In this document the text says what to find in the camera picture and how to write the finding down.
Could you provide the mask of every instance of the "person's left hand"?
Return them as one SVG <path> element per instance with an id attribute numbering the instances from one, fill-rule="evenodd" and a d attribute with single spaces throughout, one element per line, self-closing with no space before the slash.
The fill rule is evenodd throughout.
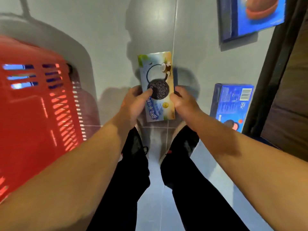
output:
<path id="1" fill-rule="evenodd" d="M 136 125 L 137 117 L 142 112 L 145 102 L 149 99 L 152 93 L 152 89 L 148 89 L 142 93 L 142 88 L 139 85 L 129 89 L 124 97 L 120 111 L 124 111 L 128 114 L 132 128 Z"/>

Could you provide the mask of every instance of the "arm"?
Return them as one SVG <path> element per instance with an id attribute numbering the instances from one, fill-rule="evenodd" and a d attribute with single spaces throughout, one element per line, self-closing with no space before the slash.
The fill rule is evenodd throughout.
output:
<path id="1" fill-rule="evenodd" d="M 1 230 L 85 230 L 104 195 L 148 90 L 129 90 L 120 111 L 92 138 L 14 191 L 0 205 Z"/>
<path id="2" fill-rule="evenodd" d="M 234 131 L 175 90 L 177 112 L 261 216 L 275 230 L 308 230 L 308 163 Z"/>

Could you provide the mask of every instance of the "barcode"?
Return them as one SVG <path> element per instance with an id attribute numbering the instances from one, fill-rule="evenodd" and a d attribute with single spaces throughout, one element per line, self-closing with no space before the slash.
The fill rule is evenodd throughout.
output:
<path id="1" fill-rule="evenodd" d="M 252 88 L 243 88 L 240 101 L 249 101 L 251 92 L 252 92 Z"/>

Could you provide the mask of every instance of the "leg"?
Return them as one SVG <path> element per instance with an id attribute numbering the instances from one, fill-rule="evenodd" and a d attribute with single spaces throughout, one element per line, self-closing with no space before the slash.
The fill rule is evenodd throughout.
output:
<path id="1" fill-rule="evenodd" d="M 190 159 L 199 137 L 185 126 L 161 164 L 164 184 L 172 189 L 184 228 L 191 230 L 248 230 L 220 192 Z"/>
<path id="2" fill-rule="evenodd" d="M 87 231 L 136 228 L 137 201 L 150 185 L 148 159 L 136 128 L 129 132 L 122 153 Z"/>

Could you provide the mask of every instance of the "oreo box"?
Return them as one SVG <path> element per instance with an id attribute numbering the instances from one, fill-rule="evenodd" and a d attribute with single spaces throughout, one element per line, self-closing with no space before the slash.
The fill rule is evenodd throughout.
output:
<path id="1" fill-rule="evenodd" d="M 219 0 L 222 41 L 279 25 L 286 0 Z"/>
<path id="2" fill-rule="evenodd" d="M 216 83 L 210 116 L 238 132 L 242 132 L 253 85 Z"/>
<path id="3" fill-rule="evenodd" d="M 174 92 L 171 52 L 139 55 L 138 63 L 142 90 L 153 90 L 145 105 L 147 121 L 175 119 L 174 104 L 169 97 Z"/>

